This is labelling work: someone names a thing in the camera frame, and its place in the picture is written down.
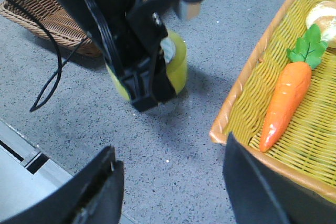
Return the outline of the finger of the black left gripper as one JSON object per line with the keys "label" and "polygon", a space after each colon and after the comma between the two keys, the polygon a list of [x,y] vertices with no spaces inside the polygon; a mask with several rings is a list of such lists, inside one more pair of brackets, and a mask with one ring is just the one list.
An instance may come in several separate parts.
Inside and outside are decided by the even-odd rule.
{"label": "finger of the black left gripper", "polygon": [[139,112],[176,97],[176,34],[168,34],[161,40],[160,47],[155,63],[144,70],[139,65],[124,81],[118,79],[111,67],[106,65],[117,91]]}

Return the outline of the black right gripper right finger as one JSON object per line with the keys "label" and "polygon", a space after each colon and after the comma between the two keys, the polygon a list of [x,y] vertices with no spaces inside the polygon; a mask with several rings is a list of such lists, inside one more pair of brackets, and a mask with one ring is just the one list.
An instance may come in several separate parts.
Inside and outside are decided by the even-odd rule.
{"label": "black right gripper right finger", "polygon": [[233,133],[223,176],[237,223],[335,223],[335,204],[268,168]]}

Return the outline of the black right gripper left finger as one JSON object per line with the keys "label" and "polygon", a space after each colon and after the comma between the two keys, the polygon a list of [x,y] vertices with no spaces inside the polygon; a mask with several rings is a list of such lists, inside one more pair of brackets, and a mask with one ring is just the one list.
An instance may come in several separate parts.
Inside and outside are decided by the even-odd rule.
{"label": "black right gripper left finger", "polygon": [[124,165],[105,147],[55,192],[4,219],[3,223],[119,223]]}

